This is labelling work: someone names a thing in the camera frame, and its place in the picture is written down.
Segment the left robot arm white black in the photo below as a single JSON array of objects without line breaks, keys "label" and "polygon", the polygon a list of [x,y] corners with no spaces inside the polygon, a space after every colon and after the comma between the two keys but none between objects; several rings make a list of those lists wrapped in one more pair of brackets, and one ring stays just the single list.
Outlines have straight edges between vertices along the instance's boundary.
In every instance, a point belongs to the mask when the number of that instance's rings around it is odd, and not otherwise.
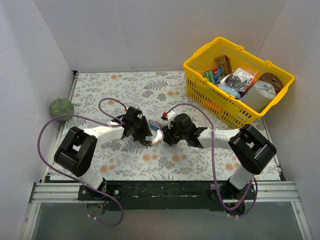
[{"label": "left robot arm white black", "polygon": [[103,177],[92,166],[95,149],[130,136],[134,141],[150,140],[153,136],[146,117],[134,106],[130,106],[125,114],[102,126],[70,128],[54,155],[54,162],[90,186],[89,194],[95,200],[101,200],[107,191],[102,184]]}]

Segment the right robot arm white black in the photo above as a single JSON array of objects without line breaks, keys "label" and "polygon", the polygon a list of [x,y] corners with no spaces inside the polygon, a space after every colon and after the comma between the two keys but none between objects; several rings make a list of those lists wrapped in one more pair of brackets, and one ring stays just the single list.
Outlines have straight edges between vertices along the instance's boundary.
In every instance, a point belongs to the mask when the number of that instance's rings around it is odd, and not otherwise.
[{"label": "right robot arm white black", "polygon": [[247,183],[261,174],[277,153],[276,147],[251,124],[232,130],[212,130],[197,127],[185,113],[165,112],[162,119],[167,121],[162,128],[163,141],[170,146],[186,141],[194,148],[219,148],[234,152],[240,167],[226,184],[227,195],[232,199],[243,195]]}]

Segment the blue key fob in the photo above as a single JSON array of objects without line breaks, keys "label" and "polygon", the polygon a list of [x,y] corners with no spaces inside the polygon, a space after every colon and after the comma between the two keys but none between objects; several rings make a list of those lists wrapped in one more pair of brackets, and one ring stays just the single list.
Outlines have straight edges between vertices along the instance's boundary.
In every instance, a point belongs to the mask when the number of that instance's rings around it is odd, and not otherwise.
[{"label": "blue key fob", "polygon": [[153,130],[155,130],[155,131],[157,131],[159,128],[156,126],[156,125],[150,125],[151,126],[151,128],[153,129]]}]

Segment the metal disc keyring holder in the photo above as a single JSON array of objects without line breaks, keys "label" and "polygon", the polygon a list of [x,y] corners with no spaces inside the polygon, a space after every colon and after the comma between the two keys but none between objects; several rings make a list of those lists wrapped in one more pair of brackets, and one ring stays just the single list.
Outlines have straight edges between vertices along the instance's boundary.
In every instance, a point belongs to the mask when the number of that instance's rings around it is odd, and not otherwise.
[{"label": "metal disc keyring holder", "polygon": [[162,131],[162,129],[160,127],[157,126],[159,129],[158,130],[153,130],[151,125],[154,125],[154,124],[150,124],[149,125],[151,133],[153,135],[152,140],[149,140],[148,143],[141,143],[142,145],[147,146],[147,147],[152,147],[152,146],[155,146],[155,145],[159,144],[163,140],[163,137],[164,137],[163,131]]}]

